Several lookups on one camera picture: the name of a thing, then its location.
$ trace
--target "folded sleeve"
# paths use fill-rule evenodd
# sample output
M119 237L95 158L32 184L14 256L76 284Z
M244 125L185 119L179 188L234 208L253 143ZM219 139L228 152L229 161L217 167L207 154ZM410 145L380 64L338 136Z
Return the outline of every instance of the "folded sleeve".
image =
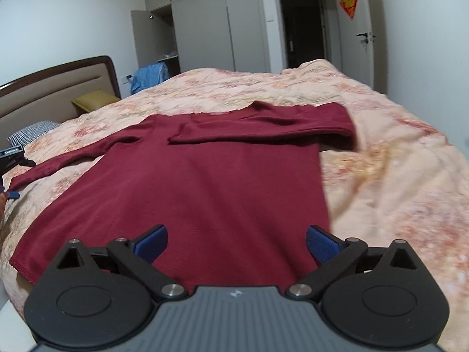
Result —
M86 147L55 156L31 168L22 175L14 177L9 190L15 191L43 177L51 176L60 169L83 158L96 158L104 155L117 143L133 143L146 136L154 128L156 116L150 116L143 122L124 128Z
M323 135L327 143L333 143L331 145L352 149L355 134L355 126L347 110L338 103L276 107L257 102L256 113L252 116L207 123L188 123L168 141L170 144L215 141L272 142Z

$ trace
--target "gray ribbed panel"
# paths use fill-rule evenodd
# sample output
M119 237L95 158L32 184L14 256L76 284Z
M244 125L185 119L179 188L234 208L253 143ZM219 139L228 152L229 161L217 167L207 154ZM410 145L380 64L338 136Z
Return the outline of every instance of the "gray ribbed panel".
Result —
M52 352L38 347L35 352ZM164 303L148 327L108 352L370 352L330 330L315 307L274 287L200 287ZM426 346L414 352L441 351Z

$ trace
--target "black and white checkered pillow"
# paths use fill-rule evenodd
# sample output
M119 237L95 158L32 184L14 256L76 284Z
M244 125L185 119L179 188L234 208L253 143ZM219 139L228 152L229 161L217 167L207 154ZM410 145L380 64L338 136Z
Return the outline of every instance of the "black and white checkered pillow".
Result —
M60 123L53 121L40 121L15 132L8 138L8 141L12 146L22 145L24 147L59 125Z

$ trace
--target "gray wardrobe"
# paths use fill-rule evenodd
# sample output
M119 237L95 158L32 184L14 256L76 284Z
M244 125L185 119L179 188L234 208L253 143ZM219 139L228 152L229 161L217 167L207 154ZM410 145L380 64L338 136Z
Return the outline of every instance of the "gray wardrobe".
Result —
M148 12L132 12L140 67L176 50L182 72L270 70L262 0L146 0L146 6ZM158 16L168 7L172 22Z

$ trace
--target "long-sleeve shirt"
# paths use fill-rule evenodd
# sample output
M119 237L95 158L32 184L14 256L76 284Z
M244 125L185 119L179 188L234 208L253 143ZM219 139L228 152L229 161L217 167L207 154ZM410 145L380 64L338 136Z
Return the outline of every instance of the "long-sleeve shirt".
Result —
M336 103L149 116L13 179L19 190L104 155L36 218L10 263L35 283L71 238L104 246L164 224L168 247L153 265L189 290L284 289L315 268L308 227L329 226L320 141L351 149L354 136Z

